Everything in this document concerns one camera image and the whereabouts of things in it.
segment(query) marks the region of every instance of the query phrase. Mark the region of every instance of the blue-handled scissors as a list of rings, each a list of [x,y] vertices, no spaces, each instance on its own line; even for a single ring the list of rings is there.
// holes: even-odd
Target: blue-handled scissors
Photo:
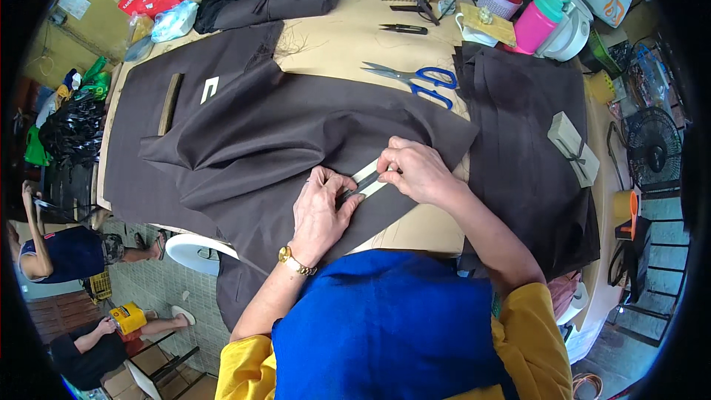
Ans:
[[[394,70],[392,68],[384,67],[382,65],[373,64],[372,62],[363,62],[363,64],[366,64],[372,68],[360,67],[361,69],[369,71],[370,73],[375,73],[375,74],[378,74],[381,76],[390,77],[392,79],[397,79],[398,81],[401,81],[401,82],[407,84],[410,87],[410,91],[413,94],[422,93],[422,94],[426,94],[432,98],[439,99],[440,101],[444,102],[445,105],[447,105],[447,110],[451,110],[452,103],[448,98],[442,96],[441,94],[437,93],[434,90],[429,90],[423,86],[414,84],[410,80],[410,79],[419,79],[421,81],[428,81],[428,82],[431,82],[432,84],[434,84],[434,86],[442,86],[446,89],[454,90],[457,87],[457,77],[451,71],[437,68],[437,67],[424,67],[424,68],[417,70],[414,73],[406,73],[404,71],[398,71],[398,70]],[[451,79],[451,81],[450,82],[441,81],[435,77],[428,76],[425,73],[440,73],[445,76],[448,76]]]

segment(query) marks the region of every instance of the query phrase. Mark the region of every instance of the watch face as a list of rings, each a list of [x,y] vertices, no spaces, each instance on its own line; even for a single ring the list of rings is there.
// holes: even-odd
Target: watch face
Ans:
[[[288,250],[289,249],[287,249],[286,247],[282,247],[281,249],[279,249],[279,261],[284,262],[287,258],[289,258]]]

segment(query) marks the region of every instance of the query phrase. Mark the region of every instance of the pink water bottle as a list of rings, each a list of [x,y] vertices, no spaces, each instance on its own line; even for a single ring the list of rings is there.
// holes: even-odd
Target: pink water bottle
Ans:
[[[516,47],[504,49],[533,54],[563,20],[563,4],[570,0],[533,0],[513,25]]]

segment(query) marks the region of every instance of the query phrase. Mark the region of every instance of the black fan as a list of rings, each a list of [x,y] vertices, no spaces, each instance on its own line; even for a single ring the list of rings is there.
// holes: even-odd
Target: black fan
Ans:
[[[627,124],[627,161],[642,192],[679,186],[681,138],[671,117],[649,107],[630,116]]]

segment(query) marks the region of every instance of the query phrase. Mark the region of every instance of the cutting table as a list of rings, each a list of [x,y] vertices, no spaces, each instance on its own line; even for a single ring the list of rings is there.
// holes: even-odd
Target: cutting table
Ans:
[[[454,22],[454,16],[446,16],[441,25],[422,20],[417,13],[395,13],[390,3],[380,0],[339,0],[335,9],[321,17],[293,19],[285,22],[274,60],[281,69],[291,73],[330,76],[353,81],[369,82],[382,86],[409,91],[400,81],[370,74],[362,70],[362,61],[387,65],[401,71],[416,71],[422,67],[440,67],[454,71],[452,54],[454,45],[461,44],[461,32]],[[403,34],[379,30],[380,24],[401,23],[428,27],[428,35]],[[149,59],[171,49],[209,37],[192,30],[177,40],[156,44]],[[104,196],[104,172],[107,148],[111,142],[111,126],[119,105],[121,89],[131,68],[137,63],[126,62],[117,76],[110,97],[100,162],[97,167],[96,200],[106,209],[111,209],[111,201]],[[467,106],[454,90],[439,88],[438,92],[453,103],[452,111],[468,120]],[[607,154],[606,134],[612,120],[607,107],[587,100],[588,144],[600,159],[600,171],[592,187],[600,227],[600,260],[583,270],[583,281],[590,292],[590,303],[574,318],[578,328],[584,330],[591,324],[607,316],[618,303],[620,288],[607,285],[607,267],[614,251],[613,220],[611,218],[612,196],[618,190],[617,175]],[[624,149],[616,146],[616,156],[624,158]],[[627,167],[620,167],[625,175]],[[454,171],[460,179],[468,179],[468,156]],[[179,226],[161,226],[179,233],[187,231]],[[436,207],[420,204],[404,215],[399,221],[383,229],[378,235],[365,241],[356,251],[387,248],[426,250],[444,256],[461,253],[464,234],[444,211]]]

